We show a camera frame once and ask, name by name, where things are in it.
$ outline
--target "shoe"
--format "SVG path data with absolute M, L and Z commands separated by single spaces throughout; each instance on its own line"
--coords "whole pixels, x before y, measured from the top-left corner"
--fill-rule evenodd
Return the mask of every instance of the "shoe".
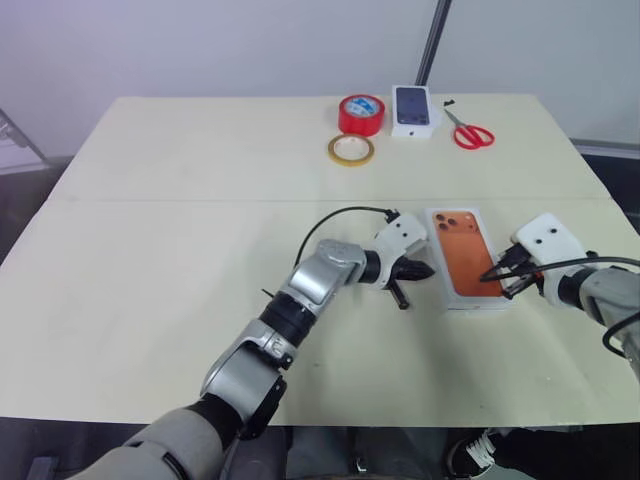
M 499 433 L 487 428 L 453 444 L 445 457 L 445 469 L 450 478 L 478 478 L 495 463 L 493 453 Z

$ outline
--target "red scissors handle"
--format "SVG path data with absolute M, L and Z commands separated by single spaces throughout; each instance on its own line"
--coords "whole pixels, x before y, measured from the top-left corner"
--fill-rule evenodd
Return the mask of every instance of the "red scissors handle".
M 496 137 L 482 127 L 465 125 L 464 127 L 456 127 L 453 131 L 453 140 L 462 148 L 476 150 L 480 147 L 488 147 L 496 140 Z

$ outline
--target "scissor blade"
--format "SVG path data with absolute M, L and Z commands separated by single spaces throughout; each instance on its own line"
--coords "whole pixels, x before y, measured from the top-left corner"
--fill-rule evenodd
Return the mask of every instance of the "scissor blade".
M 462 123 L 460 120 L 458 120 L 458 117 L 456 117 L 453 113 L 451 113 L 449 110 L 445 109 L 445 113 L 449 116 L 449 118 L 451 119 L 451 121 L 453 123 L 456 124 L 456 127 L 464 127 L 466 126 L 465 123 Z

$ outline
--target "black cable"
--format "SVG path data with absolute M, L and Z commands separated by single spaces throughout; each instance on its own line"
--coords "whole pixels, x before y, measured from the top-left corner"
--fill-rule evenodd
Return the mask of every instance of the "black cable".
M 481 282 L 493 282 L 496 280 L 502 280 L 504 278 L 522 277 L 523 275 L 529 275 L 532 273 L 544 272 L 545 270 L 553 270 L 555 268 L 571 267 L 573 265 L 584 265 L 587 263 L 624 263 L 640 267 L 640 260 L 634 260 L 633 258 L 626 257 L 585 257 L 575 258 L 573 260 L 564 260 L 562 262 L 547 263 L 546 265 L 538 265 L 535 267 L 518 269 L 515 272 L 502 273 L 500 275 L 487 276 L 494 269 L 480 276 Z
M 611 339 L 620 330 L 622 330 L 623 328 L 628 327 L 629 325 L 631 325 L 632 323 L 637 322 L 637 321 L 640 321 L 640 312 L 636 313 L 634 315 L 631 315 L 628 318 L 625 318 L 621 322 L 616 323 L 613 327 L 609 328 L 609 330 L 607 330 L 605 332 L 605 334 L 602 336 L 602 344 L 610 352 L 615 353 L 619 357 L 626 358 L 626 356 L 625 356 L 625 354 L 624 354 L 624 352 L 622 350 L 617 349 L 616 347 L 611 345 Z
M 320 228 L 320 226 L 324 222 L 329 220 L 331 217 L 335 217 L 336 215 L 338 215 L 340 213 L 350 212 L 352 210 L 362 210 L 362 211 L 365 211 L 365 212 L 384 213 L 387 216 L 387 221 L 392 221 L 394 219 L 394 215 L 396 215 L 396 213 L 393 210 L 389 210 L 387 208 L 376 208 L 376 207 L 355 206 L 355 207 L 345 207 L 345 208 L 340 208 L 338 210 L 335 210 L 335 211 L 331 212 L 329 215 L 327 215 L 326 217 L 324 217 L 322 220 L 320 220 L 318 223 L 316 223 L 313 226 L 313 228 L 311 230 L 309 230 L 309 233 L 307 233 L 307 236 L 304 237 L 304 240 L 302 241 L 302 244 L 300 245 L 300 248 L 298 249 L 298 255 L 296 255 L 296 261 L 293 264 L 293 266 L 296 267 L 300 263 L 300 258 L 302 258 L 302 252 L 304 251 L 304 247 L 307 245 L 307 242 L 309 241 L 309 238 L 311 237 L 311 235 L 313 235 L 313 233 L 318 228 Z

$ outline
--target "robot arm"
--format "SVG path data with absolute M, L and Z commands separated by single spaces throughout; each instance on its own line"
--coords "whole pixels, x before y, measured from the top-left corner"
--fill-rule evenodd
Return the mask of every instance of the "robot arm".
M 321 241 L 214 363 L 198 402 L 165 414 L 74 479 L 214 478 L 233 439 L 254 438 L 266 428 L 287 387 L 281 370 L 293 364 L 298 347 L 338 290 L 370 283 L 390 290 L 399 308 L 407 308 L 397 280 L 434 273 L 407 258 L 425 241 L 424 227 L 411 215 L 394 218 L 378 233 L 372 250 Z
M 520 228 L 511 241 L 514 245 L 502 254 L 496 267 L 483 275 L 482 280 L 515 277 L 517 280 L 503 290 L 507 298 L 536 284 L 551 305 L 584 310 L 590 318 L 608 328 L 603 338 L 605 346 L 626 357 L 640 380 L 640 274 L 619 267 L 596 269 L 595 263 L 607 261 L 606 257 L 592 257 L 590 262 L 593 263 L 588 265 L 543 267 L 585 256 L 580 242 L 550 213 L 542 214 Z M 499 269 L 510 273 L 495 275 Z M 620 340 L 623 354 L 609 344 L 612 336 Z

